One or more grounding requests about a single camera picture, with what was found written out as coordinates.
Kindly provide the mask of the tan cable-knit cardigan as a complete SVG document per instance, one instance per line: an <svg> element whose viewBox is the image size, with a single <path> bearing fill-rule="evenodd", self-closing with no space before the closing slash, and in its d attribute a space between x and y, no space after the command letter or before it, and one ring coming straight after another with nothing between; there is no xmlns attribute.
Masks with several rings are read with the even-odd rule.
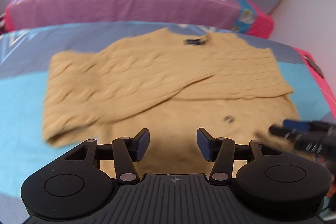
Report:
<svg viewBox="0 0 336 224"><path fill-rule="evenodd" d="M163 28L121 39L98 53L52 56L42 137L54 146L100 143L150 131L144 173L211 170L196 143L198 128L238 144L259 139L293 152L271 125L299 119L273 52L234 34L209 32L198 46Z"/></svg>

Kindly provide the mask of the dark phone on bed edge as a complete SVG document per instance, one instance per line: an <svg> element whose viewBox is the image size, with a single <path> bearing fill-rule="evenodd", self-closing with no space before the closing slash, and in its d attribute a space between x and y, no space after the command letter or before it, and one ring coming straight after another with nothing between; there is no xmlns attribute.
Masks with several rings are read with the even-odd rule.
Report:
<svg viewBox="0 0 336 224"><path fill-rule="evenodd" d="M307 63L309 66L322 78L324 78L323 72L321 68L308 56L305 56Z"/></svg>

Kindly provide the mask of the blue grey printed bedsheet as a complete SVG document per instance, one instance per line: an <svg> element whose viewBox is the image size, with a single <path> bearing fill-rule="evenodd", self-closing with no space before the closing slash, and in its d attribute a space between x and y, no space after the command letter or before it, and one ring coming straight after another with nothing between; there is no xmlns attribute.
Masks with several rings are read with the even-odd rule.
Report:
<svg viewBox="0 0 336 224"><path fill-rule="evenodd" d="M24 180L65 148L42 141L42 108L49 59L66 50L97 52L128 36L164 28L163 23L116 22L66 24L14 31L1 36L1 223L28 218L20 198ZM270 48L291 99L303 120L335 121L335 96L308 61L311 55L272 40L241 34L257 48Z"/></svg>

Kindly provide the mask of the purple floral bed cover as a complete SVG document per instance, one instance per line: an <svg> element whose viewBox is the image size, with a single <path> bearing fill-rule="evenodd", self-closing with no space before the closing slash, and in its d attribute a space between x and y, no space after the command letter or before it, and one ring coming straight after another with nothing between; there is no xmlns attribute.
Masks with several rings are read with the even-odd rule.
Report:
<svg viewBox="0 0 336 224"><path fill-rule="evenodd" d="M70 23L140 21L194 24L268 38L274 21L250 0L12 0L10 32Z"/></svg>

